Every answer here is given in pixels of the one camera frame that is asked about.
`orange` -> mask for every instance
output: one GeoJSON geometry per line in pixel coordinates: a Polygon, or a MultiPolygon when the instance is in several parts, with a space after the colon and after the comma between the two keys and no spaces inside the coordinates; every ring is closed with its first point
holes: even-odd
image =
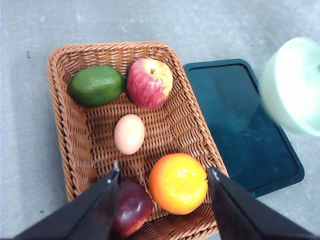
{"type": "Polygon", "coordinates": [[[191,213],[204,201],[207,173],[186,153],[162,157],[153,167],[148,181],[153,200],[172,214],[191,213]]]}

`plum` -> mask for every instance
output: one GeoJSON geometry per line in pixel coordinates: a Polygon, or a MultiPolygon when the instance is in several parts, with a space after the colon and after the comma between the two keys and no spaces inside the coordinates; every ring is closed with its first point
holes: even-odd
{"type": "Polygon", "coordinates": [[[111,239],[124,239],[136,232],[149,218],[152,207],[147,192],[132,178],[122,177],[111,239]]]}

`tray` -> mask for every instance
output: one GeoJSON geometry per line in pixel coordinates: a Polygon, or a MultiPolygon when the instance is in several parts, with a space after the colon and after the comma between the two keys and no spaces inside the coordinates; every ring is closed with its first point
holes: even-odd
{"type": "Polygon", "coordinates": [[[231,179],[255,197],[302,181],[303,166],[266,114],[246,61],[196,62],[184,69],[231,179]]]}
{"type": "MultiPolygon", "coordinates": [[[[135,178],[148,193],[148,177],[159,158],[183,152],[204,168],[226,168],[201,113],[177,54],[161,42],[120,42],[66,45],[54,50],[47,72],[56,120],[59,147],[69,201],[104,176],[118,160],[122,173],[135,178]],[[139,58],[166,63],[173,75],[173,88],[157,109],[142,109],[126,94],[106,105],[85,107],[67,93],[71,77],[79,70],[108,64],[127,75],[139,58]],[[113,129],[126,114],[136,114],[146,128],[145,141],[133,155],[121,154],[114,145],[113,129]]],[[[218,231],[210,196],[188,215],[171,215],[156,203],[152,214],[133,239],[203,239],[218,231]]]]}

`dark green tray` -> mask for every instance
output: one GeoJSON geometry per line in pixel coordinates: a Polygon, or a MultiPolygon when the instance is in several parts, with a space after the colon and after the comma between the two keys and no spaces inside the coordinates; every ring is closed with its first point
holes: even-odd
{"type": "Polygon", "coordinates": [[[231,179],[255,197],[302,181],[303,166],[264,111],[246,61],[189,63],[184,70],[231,179]]]}

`light green object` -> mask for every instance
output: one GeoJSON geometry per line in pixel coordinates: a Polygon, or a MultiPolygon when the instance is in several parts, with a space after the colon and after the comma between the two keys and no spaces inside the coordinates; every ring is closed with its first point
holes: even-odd
{"type": "Polygon", "coordinates": [[[107,104],[126,88],[126,77],[109,65],[91,66],[78,71],[68,86],[69,95],[87,107],[107,104]]]}
{"type": "Polygon", "coordinates": [[[286,42],[267,62],[259,85],[275,122],[320,136],[320,45],[305,37],[286,42]]]}

